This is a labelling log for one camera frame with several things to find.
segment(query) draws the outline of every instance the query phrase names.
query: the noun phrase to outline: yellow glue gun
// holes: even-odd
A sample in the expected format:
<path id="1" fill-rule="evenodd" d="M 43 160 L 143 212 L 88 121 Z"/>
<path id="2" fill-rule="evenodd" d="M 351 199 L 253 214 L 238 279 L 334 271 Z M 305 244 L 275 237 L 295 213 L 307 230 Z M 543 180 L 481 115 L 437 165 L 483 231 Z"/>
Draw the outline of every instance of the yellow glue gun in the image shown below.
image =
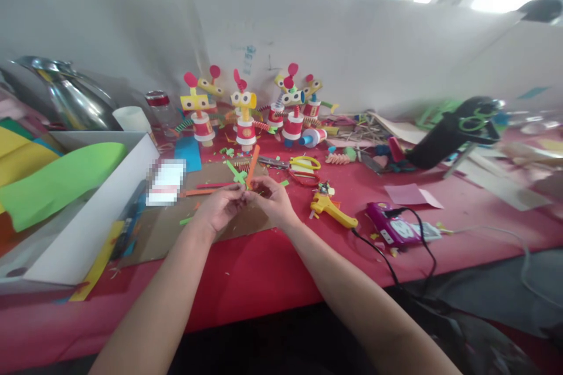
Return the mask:
<path id="1" fill-rule="evenodd" d="M 322 195 L 317 192 L 313 197 L 313 202 L 311 202 L 311 209 L 317 214 L 321 214 L 326 211 L 328 215 L 338 221 L 347 229 L 352 229 L 358 227 L 358 220 L 348 217 L 341 210 L 336 208 L 336 205 L 332 203 L 327 195 Z"/>

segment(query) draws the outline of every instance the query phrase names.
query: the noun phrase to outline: red jar lid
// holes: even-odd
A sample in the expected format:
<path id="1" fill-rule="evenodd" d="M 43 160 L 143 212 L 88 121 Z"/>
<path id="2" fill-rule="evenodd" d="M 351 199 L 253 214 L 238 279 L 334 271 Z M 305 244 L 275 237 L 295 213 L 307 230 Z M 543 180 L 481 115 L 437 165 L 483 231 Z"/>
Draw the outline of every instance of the red jar lid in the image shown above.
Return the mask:
<path id="1" fill-rule="evenodd" d="M 145 94 L 145 99 L 151 107 L 161 107 L 170 104 L 170 98 L 164 91 L 150 91 Z"/>

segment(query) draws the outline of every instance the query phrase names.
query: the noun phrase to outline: forearm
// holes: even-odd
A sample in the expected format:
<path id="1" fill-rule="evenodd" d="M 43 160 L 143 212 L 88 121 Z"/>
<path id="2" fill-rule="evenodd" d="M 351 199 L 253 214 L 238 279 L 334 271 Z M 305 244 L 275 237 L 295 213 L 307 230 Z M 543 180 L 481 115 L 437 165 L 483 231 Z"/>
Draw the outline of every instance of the forearm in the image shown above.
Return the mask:
<path id="1" fill-rule="evenodd" d="M 360 269 L 302 223 L 285 232 L 328 306 L 381 373 L 457 373 L 434 341 Z"/>
<path id="2" fill-rule="evenodd" d="M 212 237 L 190 229 L 180 235 L 90 373 L 167 373 L 184 333 L 211 241 Z"/>

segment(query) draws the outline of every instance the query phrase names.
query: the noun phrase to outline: hand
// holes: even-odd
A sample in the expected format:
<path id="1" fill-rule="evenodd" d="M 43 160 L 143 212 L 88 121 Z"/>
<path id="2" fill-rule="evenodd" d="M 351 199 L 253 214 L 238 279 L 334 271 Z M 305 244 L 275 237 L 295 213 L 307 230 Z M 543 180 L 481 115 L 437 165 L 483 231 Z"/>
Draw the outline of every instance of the hand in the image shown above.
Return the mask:
<path id="1" fill-rule="evenodd" d="M 218 234 L 246 206 L 243 197 L 245 187 L 240 183 L 225 186 L 208 197 L 196 211 L 194 218 L 184 230 L 196 230 L 212 241 Z"/>
<path id="2" fill-rule="evenodd" d="M 262 208 L 277 227 L 284 230 L 284 227 L 300 222 L 291 206 L 286 188 L 274 179 L 267 176 L 255 177 L 252 179 L 252 189 L 244 193 L 244 199 Z M 262 196 L 258 195 L 257 192 L 262 191 Z"/>

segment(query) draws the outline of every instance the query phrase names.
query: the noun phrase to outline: white paper cup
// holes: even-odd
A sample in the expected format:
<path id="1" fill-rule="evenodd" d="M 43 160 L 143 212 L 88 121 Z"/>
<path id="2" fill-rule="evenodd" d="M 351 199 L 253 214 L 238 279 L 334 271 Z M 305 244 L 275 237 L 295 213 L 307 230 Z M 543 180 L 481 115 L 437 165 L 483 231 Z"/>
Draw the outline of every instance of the white paper cup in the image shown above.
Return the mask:
<path id="1" fill-rule="evenodd" d="M 141 107 L 121 107 L 112 114 L 125 132 L 152 133 L 151 124 Z"/>

